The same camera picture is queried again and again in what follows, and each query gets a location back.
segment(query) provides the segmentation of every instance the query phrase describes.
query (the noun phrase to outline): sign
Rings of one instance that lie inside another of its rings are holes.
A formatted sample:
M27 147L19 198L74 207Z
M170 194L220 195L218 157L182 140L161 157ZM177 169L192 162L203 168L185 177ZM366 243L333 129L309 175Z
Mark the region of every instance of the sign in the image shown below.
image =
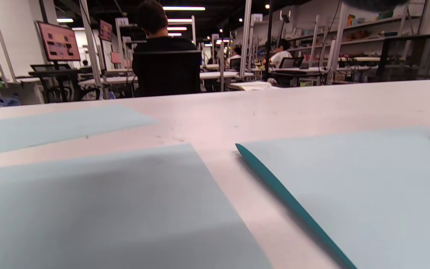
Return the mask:
M118 26L128 25L128 18L116 18L116 25Z

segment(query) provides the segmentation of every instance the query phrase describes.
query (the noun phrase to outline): paper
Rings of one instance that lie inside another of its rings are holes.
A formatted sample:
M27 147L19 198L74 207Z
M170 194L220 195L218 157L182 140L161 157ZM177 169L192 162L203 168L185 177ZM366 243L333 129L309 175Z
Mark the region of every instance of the paper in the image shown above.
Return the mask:
M268 269L190 145L0 168L0 269Z
M430 130L237 145L348 268L430 268Z
M3 119L0 120L0 153L153 122L154 119L122 105Z

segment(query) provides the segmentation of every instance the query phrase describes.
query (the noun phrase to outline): monitor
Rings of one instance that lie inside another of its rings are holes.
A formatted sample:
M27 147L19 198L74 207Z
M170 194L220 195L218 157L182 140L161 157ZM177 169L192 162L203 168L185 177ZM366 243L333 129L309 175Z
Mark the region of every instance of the monitor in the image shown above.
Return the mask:
M100 20L99 37L105 41L112 41L112 24Z
M38 22L48 61L80 61L79 49L72 29Z

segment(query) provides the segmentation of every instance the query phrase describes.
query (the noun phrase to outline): black shirt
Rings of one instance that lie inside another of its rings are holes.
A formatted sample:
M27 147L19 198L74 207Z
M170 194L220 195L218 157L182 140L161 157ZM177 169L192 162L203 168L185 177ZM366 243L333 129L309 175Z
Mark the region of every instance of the black shirt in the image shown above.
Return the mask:
M197 47L188 39L163 36L147 39L147 43L138 44L134 52L180 51L196 49Z

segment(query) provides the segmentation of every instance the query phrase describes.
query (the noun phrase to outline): person in white shirt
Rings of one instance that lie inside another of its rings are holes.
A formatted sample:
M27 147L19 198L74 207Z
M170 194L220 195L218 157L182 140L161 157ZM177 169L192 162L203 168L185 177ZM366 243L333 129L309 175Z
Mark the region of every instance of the person in white shirt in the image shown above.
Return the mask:
M293 58L291 53L287 50L290 48L290 42L286 39L280 39L280 46L275 49L275 55L270 58L270 63L276 65L276 68L280 68L281 61L283 58Z
M227 64L230 65L230 61L233 59L242 58L242 48L236 47L233 49L234 55L227 59Z

